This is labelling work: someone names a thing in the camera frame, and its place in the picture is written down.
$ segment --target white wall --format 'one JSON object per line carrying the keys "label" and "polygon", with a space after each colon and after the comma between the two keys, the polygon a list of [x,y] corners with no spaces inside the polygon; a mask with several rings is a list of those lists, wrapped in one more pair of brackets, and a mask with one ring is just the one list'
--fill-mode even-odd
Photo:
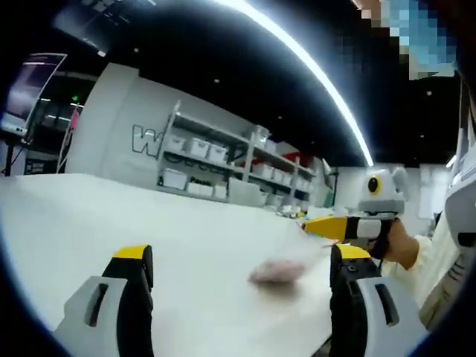
{"label": "white wall", "polygon": [[[395,166],[398,165],[379,164],[370,169],[364,167],[339,167],[335,206],[356,208],[367,171]],[[426,234],[428,231],[431,220],[429,217],[422,218],[420,210],[422,205],[429,206],[429,210],[434,212],[443,210],[444,196],[450,175],[450,170],[446,169],[443,165],[422,165],[422,167],[427,167],[431,173],[430,182],[426,185],[429,188],[430,204],[421,200],[422,187],[425,186],[421,180],[421,170],[417,168],[406,169],[411,199],[405,205],[402,221],[411,235]]]}
{"label": "white wall", "polygon": [[[181,112],[230,132],[242,134],[253,125],[197,97],[141,78],[137,69],[109,64],[85,103],[65,171],[89,173],[154,190],[158,178],[155,154],[167,119],[179,100]],[[149,130],[149,138],[157,139],[155,142],[150,140],[150,145],[143,152],[132,150],[133,126],[139,126],[141,133]],[[177,129],[174,131],[181,136],[187,135]],[[279,143],[277,151],[283,154],[297,150],[291,145]],[[198,165],[190,168],[165,162],[165,166],[214,182],[221,181],[223,177],[204,173]]]}

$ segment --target wall lettering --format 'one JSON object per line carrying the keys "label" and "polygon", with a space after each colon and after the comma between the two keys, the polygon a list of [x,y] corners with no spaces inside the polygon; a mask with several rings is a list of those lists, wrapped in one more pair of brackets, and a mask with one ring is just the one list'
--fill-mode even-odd
{"label": "wall lettering", "polygon": [[132,151],[145,153],[153,158],[158,157],[158,151],[161,148],[164,133],[155,134],[154,129],[145,129],[140,125],[132,126]]}

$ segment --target yellow eye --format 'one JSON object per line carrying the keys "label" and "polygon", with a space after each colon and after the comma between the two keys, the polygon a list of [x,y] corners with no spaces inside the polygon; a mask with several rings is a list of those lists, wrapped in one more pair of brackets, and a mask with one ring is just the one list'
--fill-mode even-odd
{"label": "yellow eye", "polygon": [[381,186],[382,183],[380,182],[380,177],[378,176],[372,176],[367,184],[367,188],[369,189],[371,195],[379,194]]}

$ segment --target pink object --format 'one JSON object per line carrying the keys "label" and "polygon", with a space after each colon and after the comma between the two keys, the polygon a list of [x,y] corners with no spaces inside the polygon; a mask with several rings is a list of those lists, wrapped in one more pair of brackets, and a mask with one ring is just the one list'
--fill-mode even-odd
{"label": "pink object", "polygon": [[292,260],[268,260],[250,275],[253,283],[291,283],[304,274],[304,264]]}

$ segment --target white bin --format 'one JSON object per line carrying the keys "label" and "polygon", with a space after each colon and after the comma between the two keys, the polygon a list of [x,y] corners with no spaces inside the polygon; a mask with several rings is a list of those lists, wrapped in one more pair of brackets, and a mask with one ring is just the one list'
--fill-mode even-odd
{"label": "white bin", "polygon": [[267,164],[258,164],[253,166],[253,173],[263,177],[264,179],[271,180],[273,176],[274,168]]}
{"label": "white bin", "polygon": [[290,173],[283,174],[283,184],[291,186],[292,175]]}
{"label": "white bin", "polygon": [[260,207],[266,205],[266,201],[268,200],[269,193],[268,192],[261,192],[260,193]]}
{"label": "white bin", "polygon": [[187,141],[186,151],[194,156],[199,156],[200,158],[205,158],[207,156],[208,149],[210,148],[210,143],[208,141],[191,138]]}
{"label": "white bin", "polygon": [[200,187],[200,194],[202,196],[211,197],[211,195],[213,194],[213,187],[207,186],[205,184],[201,184],[200,186],[201,186]]}
{"label": "white bin", "polygon": [[265,150],[267,152],[276,153],[276,143],[271,140],[267,140],[265,144]]}
{"label": "white bin", "polygon": [[213,189],[213,195],[219,199],[226,199],[226,196],[227,196],[226,186],[221,186],[219,184],[216,184],[215,188]]}
{"label": "white bin", "polygon": [[283,171],[275,168],[273,171],[273,176],[271,178],[276,182],[283,182],[283,174]]}
{"label": "white bin", "polygon": [[187,184],[187,174],[169,168],[164,169],[164,186],[184,190]]}
{"label": "white bin", "polygon": [[195,182],[189,182],[187,185],[187,192],[190,192],[194,195],[201,195],[202,186],[200,184],[196,184]]}
{"label": "white bin", "polygon": [[167,143],[167,148],[171,151],[182,151],[184,149],[184,145],[184,138],[171,134],[169,137],[169,142]]}
{"label": "white bin", "polygon": [[281,195],[269,195],[266,204],[278,209],[283,204],[283,198],[284,196]]}
{"label": "white bin", "polygon": [[211,144],[210,149],[208,150],[207,158],[212,162],[216,162],[218,164],[225,164],[226,154],[228,154],[228,149],[224,147],[219,147],[215,144]]}

